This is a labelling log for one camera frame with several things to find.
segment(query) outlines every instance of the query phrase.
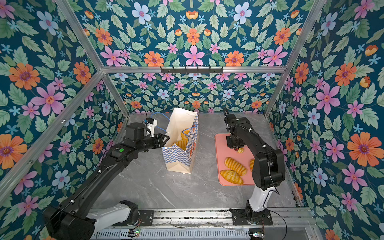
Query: golden brown bread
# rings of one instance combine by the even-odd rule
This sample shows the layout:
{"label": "golden brown bread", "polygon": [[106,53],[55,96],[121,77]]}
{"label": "golden brown bread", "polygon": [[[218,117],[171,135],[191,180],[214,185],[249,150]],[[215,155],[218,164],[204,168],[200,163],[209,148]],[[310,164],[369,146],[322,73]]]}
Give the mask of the golden brown bread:
{"label": "golden brown bread", "polygon": [[231,157],[225,159],[225,165],[227,168],[235,171],[238,175],[243,176],[247,173],[247,169],[239,162]]}
{"label": "golden brown bread", "polygon": [[220,172],[220,175],[223,176],[228,182],[241,185],[243,184],[243,180],[241,177],[232,170],[223,170]]}
{"label": "golden brown bread", "polygon": [[183,131],[181,131],[181,138],[182,139],[188,139],[188,134],[191,130],[190,129],[184,129]]}
{"label": "golden brown bread", "polygon": [[253,164],[255,163],[255,159],[252,159],[249,163],[249,167],[251,168],[251,172],[253,171]]}
{"label": "golden brown bread", "polygon": [[188,139],[182,139],[176,142],[176,145],[178,145],[179,147],[181,147],[181,149],[185,151],[187,149],[187,142],[188,142]]}

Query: paper bag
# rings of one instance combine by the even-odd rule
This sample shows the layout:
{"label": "paper bag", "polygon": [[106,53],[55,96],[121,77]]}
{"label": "paper bag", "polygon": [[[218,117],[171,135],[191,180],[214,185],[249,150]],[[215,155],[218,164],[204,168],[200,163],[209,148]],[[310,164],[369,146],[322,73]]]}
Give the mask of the paper bag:
{"label": "paper bag", "polygon": [[[175,108],[169,120],[166,132],[169,140],[162,148],[167,170],[190,174],[195,160],[199,116],[196,112]],[[174,143],[182,139],[181,132],[188,128],[190,128],[190,132],[187,148],[184,151]]]}

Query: gray marble table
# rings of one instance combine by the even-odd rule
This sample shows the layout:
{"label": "gray marble table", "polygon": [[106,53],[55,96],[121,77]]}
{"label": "gray marble table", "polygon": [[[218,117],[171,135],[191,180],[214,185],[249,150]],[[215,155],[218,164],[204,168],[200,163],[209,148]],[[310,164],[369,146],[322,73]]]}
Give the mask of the gray marble table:
{"label": "gray marble table", "polygon": [[[246,116],[265,142],[275,146],[268,122],[262,114],[237,113],[236,116]],[[157,114],[154,118],[159,121],[159,127],[167,127],[168,121],[164,116]],[[143,119],[145,115],[132,114],[129,122]],[[222,186],[218,182],[214,139],[218,133],[226,133],[223,113],[200,113],[198,151],[192,174],[168,171],[161,149],[139,153],[139,158],[109,184],[93,208],[105,209],[121,200],[134,202],[140,209],[245,207],[254,186]],[[295,207],[289,184],[284,181],[277,187],[280,195],[271,197],[269,207]]]}

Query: horizontal metal bar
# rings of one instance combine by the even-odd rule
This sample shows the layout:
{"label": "horizontal metal bar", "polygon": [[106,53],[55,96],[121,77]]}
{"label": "horizontal metal bar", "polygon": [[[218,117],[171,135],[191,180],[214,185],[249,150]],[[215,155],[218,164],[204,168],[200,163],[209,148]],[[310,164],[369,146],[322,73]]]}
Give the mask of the horizontal metal bar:
{"label": "horizontal metal bar", "polygon": [[122,100],[121,95],[119,94],[117,88],[113,84],[111,77],[108,74],[104,74],[103,80],[108,90],[110,91],[113,99],[115,100],[116,104],[119,106],[122,114],[124,115],[124,117],[127,118],[129,115],[128,109],[125,106],[124,101]]}
{"label": "horizontal metal bar", "polygon": [[9,196],[12,190],[20,182],[44,152],[47,145],[56,137],[63,125],[69,120],[72,114],[79,108],[89,93],[99,83],[102,72],[97,71],[89,80],[89,82],[77,93],[72,101],[64,108],[64,110],[55,118],[53,123],[40,135],[33,143],[23,157],[15,164],[15,166],[4,176],[0,182],[0,206]]}
{"label": "horizontal metal bar", "polygon": [[272,96],[269,100],[268,106],[264,112],[264,115],[268,117],[269,113],[272,111],[272,108],[274,104],[276,103],[280,92],[282,91],[284,87],[285,81],[288,79],[289,74],[292,71],[293,65],[295,64],[301,49],[303,48],[305,41],[307,40],[313,25],[318,18],[321,9],[323,8],[324,4],[327,2],[327,0],[315,0],[315,2],[312,5],[312,8],[310,12],[308,13],[308,16],[304,22],[303,29],[301,30],[301,34],[297,38],[297,41],[295,43],[295,46],[292,49],[291,54],[289,55],[289,58],[287,60],[286,65],[286,72],[280,77],[279,82],[277,83],[275,90],[272,93]]}
{"label": "horizontal metal bar", "polygon": [[104,64],[101,62],[99,55],[96,50],[93,48],[91,42],[89,41],[87,35],[85,35],[84,28],[76,17],[71,5],[67,0],[56,0],[55,1],[60,11],[63,13],[65,19],[70,25],[72,31],[76,35],[77,39],[81,43],[85,52],[87,53],[89,59],[92,61],[96,70],[100,70]]}
{"label": "horizontal metal bar", "polygon": [[[201,71],[207,71],[209,67],[199,67],[199,70],[197,67],[129,67],[129,66],[121,66],[121,67],[103,67],[104,73],[162,73],[164,71],[167,71],[168,73],[173,73],[175,70],[178,71],[178,73],[181,73],[182,71],[185,71],[187,73],[186,69],[189,70],[195,70],[195,73],[200,73]],[[224,73],[283,73],[286,70],[285,66],[247,66],[247,67],[211,67],[211,70],[213,72],[213,69],[215,71],[220,70]]]}

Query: pink cutting board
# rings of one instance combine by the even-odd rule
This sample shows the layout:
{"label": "pink cutting board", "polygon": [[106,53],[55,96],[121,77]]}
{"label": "pink cutting board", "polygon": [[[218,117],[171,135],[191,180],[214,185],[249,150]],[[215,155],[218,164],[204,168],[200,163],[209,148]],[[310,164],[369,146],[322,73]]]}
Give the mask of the pink cutting board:
{"label": "pink cutting board", "polygon": [[[230,149],[227,146],[227,136],[229,135],[229,133],[219,133],[215,135],[218,181],[223,186],[254,185],[255,183],[253,182],[251,168],[249,167],[250,161],[254,158],[253,154],[247,146],[244,146],[244,152],[242,153],[238,153],[235,150]],[[223,178],[223,176],[221,176],[220,171],[229,169],[224,163],[227,157],[235,159],[247,169],[247,173],[240,176],[244,181],[242,185],[228,182],[225,178]]]}

